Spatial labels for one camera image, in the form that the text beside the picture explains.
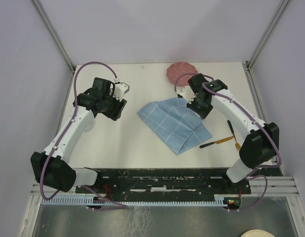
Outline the clear plastic cup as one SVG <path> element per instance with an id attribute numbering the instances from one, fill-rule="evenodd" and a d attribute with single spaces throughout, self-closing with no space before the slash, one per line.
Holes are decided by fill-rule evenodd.
<path id="1" fill-rule="evenodd" d="M 90 132 L 95 126 L 95 120 L 93 119 L 88 126 L 86 127 L 86 129 L 84 130 L 85 133 Z"/>

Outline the blue checked cloth placemat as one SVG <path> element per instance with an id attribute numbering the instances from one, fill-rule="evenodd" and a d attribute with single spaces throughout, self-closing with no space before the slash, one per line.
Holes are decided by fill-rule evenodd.
<path id="1" fill-rule="evenodd" d="M 184 98 L 150 102 L 137 114 L 177 156 L 213 137 Z"/>

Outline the green handled gold fork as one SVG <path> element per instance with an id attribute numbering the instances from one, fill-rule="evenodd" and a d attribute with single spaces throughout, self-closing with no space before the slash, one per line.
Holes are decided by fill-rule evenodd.
<path id="1" fill-rule="evenodd" d="M 240 151 L 241 145 L 238 143 L 238 141 L 237 141 L 237 139 L 236 139 L 235 132 L 234 132 L 234 129 L 233 129 L 233 126 L 232 126 L 230 120 L 228 120 L 228 125 L 229 125 L 230 131 L 231 131 L 231 133 L 232 133 L 232 135 L 233 135 L 233 138 L 234 138 L 234 140 L 235 140 L 235 147 L 237 148 L 238 151 Z"/>

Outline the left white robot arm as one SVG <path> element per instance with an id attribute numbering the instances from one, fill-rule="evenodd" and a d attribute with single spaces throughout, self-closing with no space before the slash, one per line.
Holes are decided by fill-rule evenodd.
<path id="1" fill-rule="evenodd" d="M 72 168 L 69 161 L 81 135 L 98 114 L 113 121 L 120 118 L 129 89 L 123 82 L 95 78 L 92 87 L 75 98 L 72 112 L 56 137 L 42 152 L 31 156 L 35 179 L 41 187 L 62 192 L 84 185 L 94 193 L 103 189 L 104 181 L 95 170 Z"/>

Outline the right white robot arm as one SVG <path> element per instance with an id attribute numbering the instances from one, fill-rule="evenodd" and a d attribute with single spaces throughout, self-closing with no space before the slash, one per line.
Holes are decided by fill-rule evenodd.
<path id="1" fill-rule="evenodd" d="M 239 181 L 258 168 L 266 168 L 266 162 L 279 154 L 279 127 L 266 123 L 253 115 L 232 95 L 219 79 L 208 81 L 204 75 L 192 76 L 188 85 L 177 92 L 187 101 L 187 107 L 205 119 L 212 109 L 221 112 L 241 134 L 243 144 L 239 159 L 226 171 L 221 187 L 226 193 L 233 193 Z"/>

